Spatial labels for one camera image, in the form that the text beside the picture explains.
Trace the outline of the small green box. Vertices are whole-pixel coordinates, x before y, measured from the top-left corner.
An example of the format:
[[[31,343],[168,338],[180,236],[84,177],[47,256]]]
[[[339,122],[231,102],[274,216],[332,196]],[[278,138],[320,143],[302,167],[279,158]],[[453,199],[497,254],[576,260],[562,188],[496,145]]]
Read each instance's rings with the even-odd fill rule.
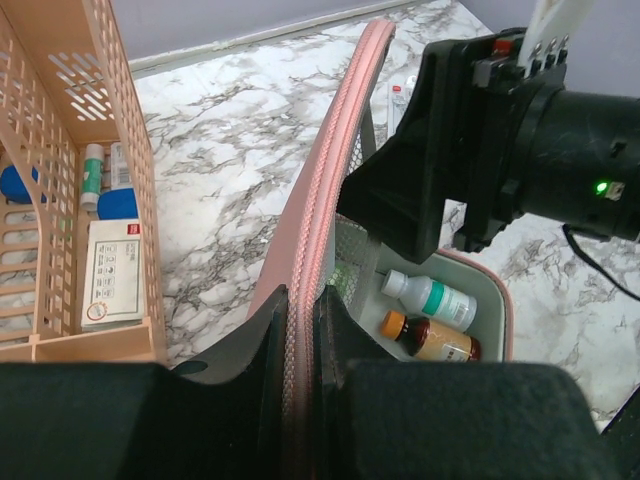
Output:
[[[327,284],[336,288],[344,301],[350,301],[353,295],[354,273],[349,264],[337,264]]]

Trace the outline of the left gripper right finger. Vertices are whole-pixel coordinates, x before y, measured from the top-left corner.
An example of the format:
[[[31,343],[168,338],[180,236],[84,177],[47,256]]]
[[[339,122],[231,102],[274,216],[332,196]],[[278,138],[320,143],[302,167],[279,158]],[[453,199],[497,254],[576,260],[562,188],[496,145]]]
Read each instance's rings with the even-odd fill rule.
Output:
[[[626,479],[630,415],[600,433],[564,370],[403,362],[326,289],[314,308],[320,479]]]

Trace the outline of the brown bottle orange cap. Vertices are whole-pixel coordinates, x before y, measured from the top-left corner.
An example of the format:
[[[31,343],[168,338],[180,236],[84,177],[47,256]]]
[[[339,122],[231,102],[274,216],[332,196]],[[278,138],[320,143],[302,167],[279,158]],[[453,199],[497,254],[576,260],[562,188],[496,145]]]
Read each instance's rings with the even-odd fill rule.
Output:
[[[412,318],[390,310],[379,331],[417,360],[466,363],[479,361],[482,356],[477,339],[428,318]]]

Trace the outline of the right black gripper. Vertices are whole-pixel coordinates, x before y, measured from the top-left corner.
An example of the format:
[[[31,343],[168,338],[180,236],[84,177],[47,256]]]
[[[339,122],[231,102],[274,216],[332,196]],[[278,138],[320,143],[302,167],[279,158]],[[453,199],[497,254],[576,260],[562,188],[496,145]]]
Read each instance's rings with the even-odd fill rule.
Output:
[[[454,236],[466,252],[488,247],[521,217],[516,138],[535,97],[557,92],[566,74],[564,63],[537,58],[526,77],[517,63],[525,33],[427,45],[395,133],[344,180],[338,212],[413,263],[437,249],[447,200],[466,205]]]

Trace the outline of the pink medicine kit case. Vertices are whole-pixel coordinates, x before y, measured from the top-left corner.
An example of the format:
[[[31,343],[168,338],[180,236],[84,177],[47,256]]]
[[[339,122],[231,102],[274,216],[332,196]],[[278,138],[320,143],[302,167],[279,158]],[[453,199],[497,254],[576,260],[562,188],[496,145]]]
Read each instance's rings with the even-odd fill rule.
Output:
[[[358,41],[345,76],[330,105],[311,154],[289,196],[276,227],[244,326],[252,334],[248,372],[261,375],[261,411],[254,469],[268,479],[315,476],[311,458],[295,458],[293,402],[312,397],[315,376],[295,378],[294,340],[289,322],[304,320],[305,332],[317,325],[322,305],[336,305],[330,325],[349,354],[387,356],[391,352],[364,324],[383,296],[376,290],[382,277],[375,269],[391,253],[365,229],[337,214],[337,190],[346,175],[376,151],[370,98],[386,59],[395,26],[371,21]],[[337,264],[353,267],[353,295],[344,301],[327,281]]]

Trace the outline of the white medicine bottle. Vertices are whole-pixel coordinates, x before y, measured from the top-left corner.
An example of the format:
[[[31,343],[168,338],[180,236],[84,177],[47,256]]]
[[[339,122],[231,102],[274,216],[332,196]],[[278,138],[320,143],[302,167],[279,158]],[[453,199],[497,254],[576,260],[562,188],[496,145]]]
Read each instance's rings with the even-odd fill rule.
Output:
[[[398,300],[412,315],[433,318],[459,332],[466,332],[476,317],[477,300],[428,276],[389,270],[381,292]]]

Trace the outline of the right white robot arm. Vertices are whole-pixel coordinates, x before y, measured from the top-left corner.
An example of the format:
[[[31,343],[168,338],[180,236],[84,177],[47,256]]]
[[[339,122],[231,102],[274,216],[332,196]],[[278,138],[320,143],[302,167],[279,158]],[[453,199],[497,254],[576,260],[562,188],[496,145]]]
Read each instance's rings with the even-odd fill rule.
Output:
[[[338,210],[404,259],[437,249],[447,201],[476,253],[525,214],[598,240],[639,237],[639,103],[566,89],[564,41],[521,59],[512,28],[427,45],[395,133],[343,183]]]

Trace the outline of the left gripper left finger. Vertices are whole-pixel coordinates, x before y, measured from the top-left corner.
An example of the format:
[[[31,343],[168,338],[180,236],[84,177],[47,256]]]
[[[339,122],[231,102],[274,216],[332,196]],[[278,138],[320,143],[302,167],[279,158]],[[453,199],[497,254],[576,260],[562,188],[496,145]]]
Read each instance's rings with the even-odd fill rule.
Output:
[[[288,292],[174,368],[5,363],[5,479],[277,479]]]

